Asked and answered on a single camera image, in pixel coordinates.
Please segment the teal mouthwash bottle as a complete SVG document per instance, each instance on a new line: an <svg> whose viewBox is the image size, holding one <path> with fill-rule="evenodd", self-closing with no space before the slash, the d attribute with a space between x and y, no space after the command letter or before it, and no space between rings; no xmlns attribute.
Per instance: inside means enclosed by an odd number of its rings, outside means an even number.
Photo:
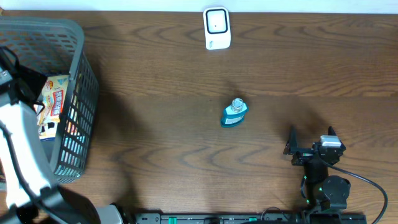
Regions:
<svg viewBox="0 0 398 224"><path fill-rule="evenodd" d="M229 106L223 110L221 126L230 128L241 124L248 112L247 104L240 98L235 98Z"/></svg>

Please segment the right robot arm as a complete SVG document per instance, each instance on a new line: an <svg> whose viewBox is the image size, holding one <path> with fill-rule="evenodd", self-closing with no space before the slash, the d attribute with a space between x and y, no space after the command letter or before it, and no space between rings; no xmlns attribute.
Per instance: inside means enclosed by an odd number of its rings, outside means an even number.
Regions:
<svg viewBox="0 0 398 224"><path fill-rule="evenodd" d="M292 156L293 166L304 168L301 194L308 204L302 211L304 223L341 223L351 184L347 179L330 175L328 169L340 161L345 150L332 127L311 147L300 147L296 130L291 127L284 154Z"/></svg>

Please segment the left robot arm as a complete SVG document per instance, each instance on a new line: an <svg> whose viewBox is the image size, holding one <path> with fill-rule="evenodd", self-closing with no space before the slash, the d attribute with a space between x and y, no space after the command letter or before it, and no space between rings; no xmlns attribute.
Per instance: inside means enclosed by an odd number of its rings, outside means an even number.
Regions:
<svg viewBox="0 0 398 224"><path fill-rule="evenodd" d="M47 159L34 108L46 80L1 47L1 164L9 206L1 223L34 223L39 212L52 223L101 223L88 198L60 185Z"/></svg>

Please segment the yellow snack bag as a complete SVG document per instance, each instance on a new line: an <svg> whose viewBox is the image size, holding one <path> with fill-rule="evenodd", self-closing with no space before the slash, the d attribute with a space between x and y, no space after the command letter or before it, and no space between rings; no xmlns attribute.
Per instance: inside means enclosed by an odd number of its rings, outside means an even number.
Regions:
<svg viewBox="0 0 398 224"><path fill-rule="evenodd" d="M63 111L69 77L69 75L47 77L39 96L39 105L34 106L37 113L39 139L42 141L55 138Z"/></svg>

